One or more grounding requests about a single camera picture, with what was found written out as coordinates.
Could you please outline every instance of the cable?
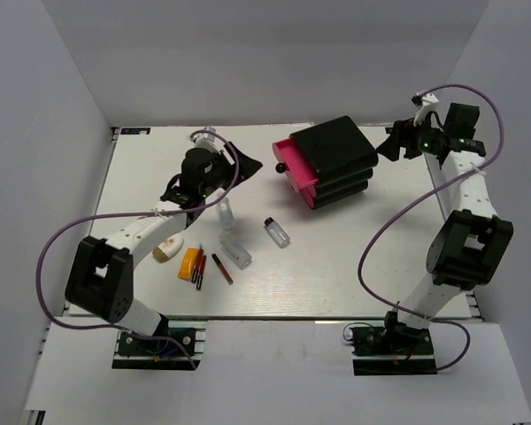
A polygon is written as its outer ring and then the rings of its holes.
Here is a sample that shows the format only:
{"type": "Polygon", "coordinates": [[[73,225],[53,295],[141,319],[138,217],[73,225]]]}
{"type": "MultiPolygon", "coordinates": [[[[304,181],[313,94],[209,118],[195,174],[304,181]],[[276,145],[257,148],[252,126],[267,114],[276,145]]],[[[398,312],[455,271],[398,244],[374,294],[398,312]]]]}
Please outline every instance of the cable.
{"type": "Polygon", "coordinates": [[[342,339],[344,341],[346,341],[347,343],[350,343],[352,341],[352,339],[349,339],[346,337],[346,329],[348,328],[348,326],[352,326],[352,325],[366,325],[370,328],[373,328],[373,326],[369,323],[366,323],[365,321],[353,321],[352,323],[349,323],[348,325],[346,325],[343,329],[342,329],[342,339]]]}
{"type": "MultiPolygon", "coordinates": [[[[208,135],[214,135],[217,139],[221,140],[226,145],[228,153],[232,156],[232,159],[235,163],[235,171],[234,171],[234,177],[232,178],[232,181],[230,182],[230,185],[228,188],[224,191],[224,193],[219,196],[216,200],[210,202],[206,205],[200,205],[196,206],[194,208],[188,208],[186,210],[174,210],[174,211],[164,211],[164,212],[153,212],[153,211],[147,211],[147,212],[112,212],[107,214],[97,214],[97,215],[90,215],[88,217],[83,217],[74,221],[71,221],[68,224],[65,224],[62,228],[60,228],[57,232],[53,234],[52,237],[45,243],[43,246],[42,252],[39,255],[39,258],[37,259],[37,265],[35,267],[35,292],[37,293],[37,300],[39,301],[39,305],[43,310],[43,313],[47,318],[52,322],[55,323],[57,326],[61,328],[66,329],[73,329],[73,330],[92,330],[92,329],[105,329],[105,328],[115,328],[118,330],[127,330],[122,328],[118,325],[112,325],[110,323],[106,324],[99,324],[99,325],[88,325],[88,326],[76,326],[72,325],[70,323],[65,323],[63,321],[58,320],[49,307],[45,304],[45,297],[43,296],[43,288],[42,288],[42,270],[43,270],[43,262],[45,261],[45,256],[47,255],[47,252],[49,251],[50,247],[53,245],[53,243],[61,236],[63,235],[67,230],[70,228],[74,228],[75,226],[78,226],[82,223],[86,223],[93,220],[104,220],[104,219],[116,219],[116,218],[123,218],[123,217],[156,217],[156,215],[165,215],[165,216],[171,216],[171,215],[177,215],[177,214],[186,214],[186,213],[196,213],[199,211],[203,211],[207,208],[210,208],[211,206],[215,206],[217,203],[219,203],[224,197],[227,196],[228,192],[232,190],[232,188],[236,185],[236,181],[238,180],[238,175],[240,173],[240,159],[236,155],[236,150],[234,149],[234,145],[231,144],[227,139],[222,137],[221,135],[210,131],[210,130],[197,130],[193,132],[190,135],[190,138],[192,139],[193,136],[199,135],[199,134],[208,134],[208,135]]],[[[140,338],[146,341],[167,341],[169,343],[172,343],[179,348],[182,353],[185,355],[185,357],[189,360],[191,366],[193,369],[196,369],[196,364],[193,361],[193,359],[189,356],[185,348],[175,339],[171,338],[170,336],[149,336],[149,335],[141,335],[137,334],[135,332],[132,333],[132,335],[136,338],[140,338]]]]}
{"type": "Polygon", "coordinates": [[[409,350],[409,354],[407,354],[407,357],[405,357],[405,359],[403,359],[403,363],[405,363],[406,361],[408,361],[411,357],[413,357],[413,354],[415,354],[415,347],[411,347],[411,349],[409,350]]]}
{"type": "Polygon", "coordinates": [[[364,252],[362,253],[362,257],[360,258],[360,261],[358,263],[358,279],[360,281],[360,285],[362,286],[362,288],[368,294],[370,294],[372,297],[374,297],[378,301],[382,302],[385,305],[389,305],[390,307],[396,308],[397,310],[401,310],[402,312],[406,312],[406,313],[412,314],[414,316],[420,317],[420,318],[428,320],[428,321],[432,321],[434,323],[446,323],[446,324],[449,324],[449,325],[452,325],[452,326],[456,326],[457,328],[462,329],[462,331],[465,333],[465,335],[466,335],[466,345],[465,345],[464,349],[462,350],[462,352],[453,361],[451,361],[450,363],[447,363],[444,366],[440,366],[440,367],[437,367],[436,369],[433,369],[435,372],[440,372],[440,371],[442,371],[444,369],[448,369],[449,367],[452,367],[452,366],[456,365],[457,363],[459,363],[459,361],[462,360],[462,358],[464,358],[464,356],[468,352],[468,349],[470,348],[470,342],[471,342],[470,332],[468,332],[468,329],[466,329],[460,323],[457,323],[455,321],[447,321],[447,320],[435,319],[433,317],[428,317],[425,314],[415,312],[415,311],[413,311],[413,310],[411,310],[409,308],[405,308],[402,305],[399,305],[398,303],[397,304],[393,303],[393,302],[387,300],[386,298],[381,297],[380,295],[376,294],[373,290],[371,290],[367,286],[366,282],[364,281],[364,276],[362,275],[362,272],[364,270],[364,264],[366,262],[366,258],[368,256],[368,253],[373,248],[373,246],[378,241],[378,239],[380,239],[381,235],[383,235],[383,233],[388,228],[390,228],[392,224],[394,224],[396,221],[398,221],[401,217],[403,217],[406,213],[408,213],[415,206],[419,205],[421,202],[423,202],[424,200],[430,198],[434,194],[440,192],[441,190],[447,189],[450,185],[452,185],[452,184],[454,184],[456,182],[460,182],[461,180],[464,180],[464,179],[470,177],[471,175],[475,174],[477,171],[481,171],[481,170],[486,169],[488,166],[490,166],[491,164],[493,164],[497,160],[497,158],[499,157],[500,153],[502,152],[502,149],[504,148],[505,131],[504,131],[504,122],[502,120],[501,113],[497,109],[496,104],[494,104],[494,102],[487,95],[485,95],[484,93],[482,93],[478,89],[474,89],[474,88],[472,88],[470,86],[466,86],[465,84],[443,84],[441,86],[438,86],[438,87],[435,87],[433,89],[429,89],[429,90],[426,90],[426,91],[424,91],[422,93],[419,93],[418,96],[423,97],[423,96],[425,96],[428,93],[431,93],[433,91],[437,91],[437,90],[440,90],[440,89],[447,89],[447,88],[458,88],[458,89],[464,89],[464,90],[471,91],[474,94],[476,94],[479,97],[481,97],[482,99],[484,99],[486,101],[486,103],[488,103],[489,106],[492,108],[492,110],[494,111],[494,114],[496,115],[497,127],[498,127],[498,131],[499,131],[499,144],[497,146],[496,151],[494,152],[494,155],[490,159],[485,161],[481,166],[477,166],[476,170],[473,169],[473,170],[470,170],[470,171],[468,171],[466,173],[463,173],[463,174],[453,178],[452,180],[450,180],[448,182],[445,182],[444,184],[442,184],[442,185],[430,190],[426,194],[424,194],[421,197],[418,197],[417,199],[415,199],[413,202],[408,204],[403,210],[401,210],[396,215],[394,215],[372,237],[372,240],[370,240],[370,242],[368,243],[368,245],[364,249],[364,252]]]}
{"type": "Polygon", "coordinates": [[[165,359],[166,357],[171,356],[174,352],[177,352],[177,348],[172,348],[171,350],[164,352],[160,356],[157,356],[154,361],[160,361],[161,359],[165,359]]]}
{"type": "Polygon", "coordinates": [[[167,346],[169,345],[169,341],[165,341],[165,345],[159,349],[159,351],[151,352],[150,350],[146,350],[149,354],[159,354],[161,352],[164,352],[167,346]]]}
{"type": "Polygon", "coordinates": [[[429,119],[430,117],[435,117],[436,125],[439,126],[441,130],[444,130],[444,125],[441,123],[441,117],[439,117],[439,114],[436,113],[436,111],[431,111],[428,113],[429,119]]]}

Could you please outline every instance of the black bracket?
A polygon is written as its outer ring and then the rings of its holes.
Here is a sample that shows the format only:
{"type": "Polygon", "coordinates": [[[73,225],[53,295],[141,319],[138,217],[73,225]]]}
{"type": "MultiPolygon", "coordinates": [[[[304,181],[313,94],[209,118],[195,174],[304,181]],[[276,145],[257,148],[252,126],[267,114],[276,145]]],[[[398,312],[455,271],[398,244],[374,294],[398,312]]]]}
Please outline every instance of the black bracket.
{"type": "Polygon", "coordinates": [[[134,299],[134,259],[128,249],[117,250],[105,239],[85,237],[77,248],[65,299],[110,322],[126,315],[134,299]],[[102,277],[96,271],[106,267],[102,277]]]}
{"type": "Polygon", "coordinates": [[[512,240],[510,221],[488,220],[471,212],[453,211],[427,254],[427,271],[436,285],[449,284],[462,290],[487,284],[512,240]],[[475,240],[469,246],[468,241],[475,240]]]}
{"type": "Polygon", "coordinates": [[[407,159],[417,158],[425,152],[436,156],[440,166],[452,151],[470,151],[485,157],[484,143],[473,139],[479,117],[477,106],[450,104],[442,128],[431,126],[430,114],[418,126],[414,125],[413,118],[395,121],[392,128],[386,128],[389,137],[376,151],[392,162],[399,160],[401,148],[405,148],[404,158],[407,159]]]}
{"type": "Polygon", "coordinates": [[[428,329],[418,338],[400,339],[385,327],[350,327],[355,376],[436,374],[434,349],[428,329]]]}
{"type": "MultiPolygon", "coordinates": [[[[196,355],[196,328],[168,328],[166,335],[179,342],[189,356],[196,355]]],[[[112,369],[193,370],[178,347],[167,341],[146,341],[127,332],[118,336],[118,354],[112,369]]]]}

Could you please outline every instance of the sticker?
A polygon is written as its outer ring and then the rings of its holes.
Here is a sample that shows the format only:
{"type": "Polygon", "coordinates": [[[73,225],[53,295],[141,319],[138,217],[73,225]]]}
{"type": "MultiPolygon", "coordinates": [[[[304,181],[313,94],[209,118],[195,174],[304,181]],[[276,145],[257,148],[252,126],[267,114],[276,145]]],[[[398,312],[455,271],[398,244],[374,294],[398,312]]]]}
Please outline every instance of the sticker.
{"type": "Polygon", "coordinates": [[[148,135],[151,131],[149,127],[122,128],[121,135],[148,135]]]}

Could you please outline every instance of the black knob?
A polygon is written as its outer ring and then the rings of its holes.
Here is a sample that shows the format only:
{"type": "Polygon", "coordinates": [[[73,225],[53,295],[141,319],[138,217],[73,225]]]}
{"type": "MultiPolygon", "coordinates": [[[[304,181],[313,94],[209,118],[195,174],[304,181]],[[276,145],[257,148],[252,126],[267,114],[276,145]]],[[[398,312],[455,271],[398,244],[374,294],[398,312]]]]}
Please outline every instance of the black knob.
{"type": "Polygon", "coordinates": [[[280,162],[277,166],[275,166],[275,171],[277,171],[279,174],[283,174],[287,171],[287,166],[280,162]]]}

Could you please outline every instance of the white tube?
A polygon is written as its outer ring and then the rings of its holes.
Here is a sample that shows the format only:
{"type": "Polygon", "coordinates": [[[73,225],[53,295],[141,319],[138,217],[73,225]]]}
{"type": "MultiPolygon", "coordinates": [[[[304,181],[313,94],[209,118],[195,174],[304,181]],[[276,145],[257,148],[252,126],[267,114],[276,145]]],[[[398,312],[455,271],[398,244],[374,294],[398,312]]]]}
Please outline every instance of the white tube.
{"type": "MultiPolygon", "coordinates": [[[[433,284],[433,276],[427,273],[407,299],[399,305],[426,316],[435,317],[449,301],[462,292],[464,291],[460,288],[446,283],[433,284]]],[[[429,321],[401,310],[397,313],[397,321],[416,329],[425,329],[429,325],[429,321]]]]}
{"type": "Polygon", "coordinates": [[[161,316],[158,312],[151,310],[142,301],[134,298],[130,309],[118,322],[118,325],[138,334],[152,336],[160,322],[161,316]]]}

